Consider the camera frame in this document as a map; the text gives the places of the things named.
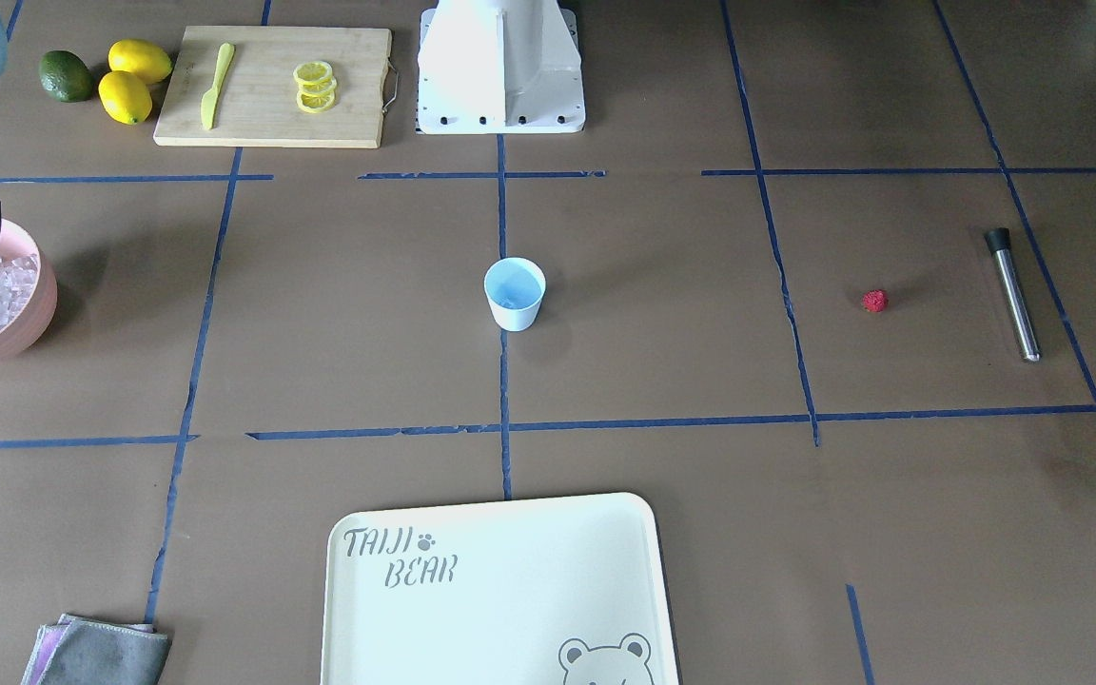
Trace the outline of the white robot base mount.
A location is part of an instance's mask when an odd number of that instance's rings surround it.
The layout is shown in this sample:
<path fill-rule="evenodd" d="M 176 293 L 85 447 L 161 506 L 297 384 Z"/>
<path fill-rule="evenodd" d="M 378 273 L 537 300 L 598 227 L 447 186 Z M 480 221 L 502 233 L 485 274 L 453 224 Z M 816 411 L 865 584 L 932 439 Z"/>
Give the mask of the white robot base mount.
<path fill-rule="evenodd" d="M 576 14 L 557 1 L 439 1 L 421 14 L 416 62 L 422 134 L 586 126 Z"/>

